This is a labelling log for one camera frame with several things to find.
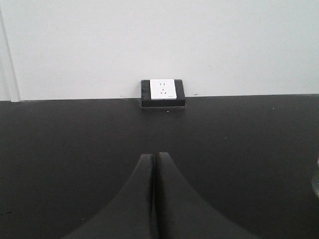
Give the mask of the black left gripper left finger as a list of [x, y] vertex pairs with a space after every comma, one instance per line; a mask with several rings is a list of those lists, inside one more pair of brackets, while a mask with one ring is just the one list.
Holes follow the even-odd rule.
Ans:
[[66, 239], [150, 239], [154, 156], [142, 154], [118, 194]]

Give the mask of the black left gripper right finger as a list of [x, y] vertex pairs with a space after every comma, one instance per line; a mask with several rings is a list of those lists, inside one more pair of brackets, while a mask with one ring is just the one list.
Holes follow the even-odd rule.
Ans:
[[203, 200], [167, 152], [156, 158], [155, 207], [161, 239], [254, 238]]

